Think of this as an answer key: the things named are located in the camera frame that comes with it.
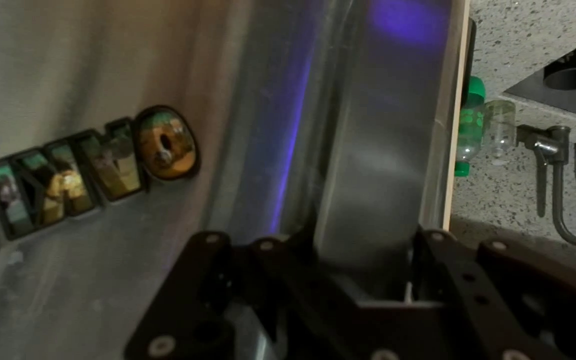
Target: metal plate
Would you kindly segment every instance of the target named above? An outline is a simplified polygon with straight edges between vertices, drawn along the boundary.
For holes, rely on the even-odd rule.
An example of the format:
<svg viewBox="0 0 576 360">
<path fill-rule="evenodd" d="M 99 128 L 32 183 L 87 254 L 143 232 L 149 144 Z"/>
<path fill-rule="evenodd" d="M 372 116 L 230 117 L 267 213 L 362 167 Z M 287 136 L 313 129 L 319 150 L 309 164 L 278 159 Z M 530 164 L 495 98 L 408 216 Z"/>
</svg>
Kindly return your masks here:
<svg viewBox="0 0 576 360">
<path fill-rule="evenodd" d="M 192 180 L 3 240 L 0 357 L 121 357 L 191 234 L 294 232 L 325 191 L 323 251 L 406 243 L 452 20 L 443 0 L 0 0 L 0 157 L 155 103 L 202 151 Z"/>
</svg>

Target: bolt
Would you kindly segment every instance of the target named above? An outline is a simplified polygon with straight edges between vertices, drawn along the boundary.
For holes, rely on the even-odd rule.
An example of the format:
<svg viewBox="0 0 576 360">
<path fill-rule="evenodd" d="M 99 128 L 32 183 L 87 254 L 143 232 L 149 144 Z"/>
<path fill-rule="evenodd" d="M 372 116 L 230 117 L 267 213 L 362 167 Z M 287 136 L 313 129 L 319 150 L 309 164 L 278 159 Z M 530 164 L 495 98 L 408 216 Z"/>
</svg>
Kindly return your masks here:
<svg viewBox="0 0 576 360">
<path fill-rule="evenodd" d="M 278 234 L 278 236 L 275 236 L 276 240 L 280 240 L 280 242 L 289 242 L 291 240 L 291 234 Z"/>
<path fill-rule="evenodd" d="M 492 247 L 505 251 L 508 246 L 505 242 L 492 242 Z"/>
<path fill-rule="evenodd" d="M 437 242 L 445 242 L 445 234 L 443 232 L 432 232 L 430 237 L 437 240 Z"/>
<path fill-rule="evenodd" d="M 167 357 L 174 352 L 177 340 L 173 336 L 158 336 L 149 345 L 150 357 Z"/>
<path fill-rule="evenodd" d="M 380 347 L 380 349 L 374 349 L 370 360 L 401 360 L 401 356 L 397 356 L 393 349 L 388 347 Z"/>
<path fill-rule="evenodd" d="M 218 234 L 211 234 L 209 237 L 207 237 L 207 243 L 218 243 L 222 237 L 218 236 Z"/>
<path fill-rule="evenodd" d="M 508 347 L 503 354 L 503 360 L 530 360 L 525 352 Z"/>
<path fill-rule="evenodd" d="M 262 251 L 271 251 L 272 247 L 275 247 L 272 242 L 262 242 L 262 243 L 261 243 L 261 249 L 262 249 Z"/>
</svg>

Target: plastic bottle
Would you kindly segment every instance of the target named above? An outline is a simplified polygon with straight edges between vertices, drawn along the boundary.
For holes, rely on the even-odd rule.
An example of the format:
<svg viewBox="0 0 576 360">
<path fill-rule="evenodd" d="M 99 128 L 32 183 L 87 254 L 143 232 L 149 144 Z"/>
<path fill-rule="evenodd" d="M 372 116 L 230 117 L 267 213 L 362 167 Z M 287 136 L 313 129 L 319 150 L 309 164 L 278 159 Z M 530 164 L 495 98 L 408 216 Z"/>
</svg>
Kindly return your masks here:
<svg viewBox="0 0 576 360">
<path fill-rule="evenodd" d="M 503 166 L 508 161 L 510 151 L 516 146 L 514 101 L 492 100 L 487 103 L 485 111 L 487 111 L 487 119 L 488 119 L 492 164 Z"/>
<path fill-rule="evenodd" d="M 455 167 L 455 174 L 460 178 L 470 174 L 470 159 L 480 150 L 487 132 L 485 101 L 487 101 L 485 82 L 477 76 L 470 76 L 469 96 L 460 114 L 456 167 Z"/>
</svg>

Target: black metal frame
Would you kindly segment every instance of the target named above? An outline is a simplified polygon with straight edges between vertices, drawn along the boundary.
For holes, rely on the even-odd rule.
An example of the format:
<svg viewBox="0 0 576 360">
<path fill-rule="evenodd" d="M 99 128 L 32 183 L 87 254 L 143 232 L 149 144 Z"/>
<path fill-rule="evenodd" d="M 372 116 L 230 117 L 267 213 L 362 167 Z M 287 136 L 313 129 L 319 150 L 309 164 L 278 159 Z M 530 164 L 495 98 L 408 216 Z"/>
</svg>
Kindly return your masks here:
<svg viewBox="0 0 576 360">
<path fill-rule="evenodd" d="M 445 232 L 417 236 L 413 270 L 415 297 L 437 305 L 362 308 L 319 266 L 309 232 L 243 247 L 200 232 L 124 356 L 234 357 L 237 330 L 222 314 L 239 299 L 271 340 L 283 323 L 291 360 L 576 357 L 576 270 L 508 240 L 473 251 Z"/>
</svg>

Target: speckled countertop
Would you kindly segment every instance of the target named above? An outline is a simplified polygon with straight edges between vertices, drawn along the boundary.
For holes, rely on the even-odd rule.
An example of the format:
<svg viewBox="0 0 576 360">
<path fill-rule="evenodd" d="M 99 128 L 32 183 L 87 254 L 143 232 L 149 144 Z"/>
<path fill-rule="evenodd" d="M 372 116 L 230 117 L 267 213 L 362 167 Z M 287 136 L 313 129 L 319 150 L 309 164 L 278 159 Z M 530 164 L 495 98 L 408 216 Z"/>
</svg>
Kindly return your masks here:
<svg viewBox="0 0 576 360">
<path fill-rule="evenodd" d="M 570 126 L 570 144 L 576 141 L 576 116 L 565 114 L 546 105 L 516 100 L 519 123 L 530 123 L 537 128 Z M 575 157 L 566 166 L 566 221 L 576 234 L 576 180 Z M 537 213 L 537 159 L 535 151 L 525 146 L 514 147 L 507 166 L 495 166 L 490 147 L 473 161 L 469 178 L 456 178 L 456 193 L 452 213 L 470 221 L 483 221 L 539 237 L 559 240 L 559 232 L 553 225 L 551 209 L 551 174 L 546 188 L 546 216 Z"/>
<path fill-rule="evenodd" d="M 473 71 L 499 96 L 576 47 L 576 0 L 473 0 Z"/>
<path fill-rule="evenodd" d="M 529 77 L 549 62 L 576 47 L 576 1 L 570 0 L 473 0 L 473 17 L 479 21 L 479 38 L 473 73 L 487 80 L 488 96 Z M 576 141 L 576 116 L 529 100 L 516 100 L 516 122 L 537 128 L 556 123 L 570 126 L 570 141 Z M 566 221 L 576 234 L 576 180 L 575 157 L 566 166 Z M 525 146 L 514 147 L 507 166 L 492 166 L 490 150 L 483 150 L 473 161 L 469 178 L 456 178 L 455 232 L 480 237 L 497 229 L 510 229 L 532 237 L 562 242 L 553 225 L 551 174 L 546 189 L 546 218 L 537 213 L 537 159 Z"/>
</svg>

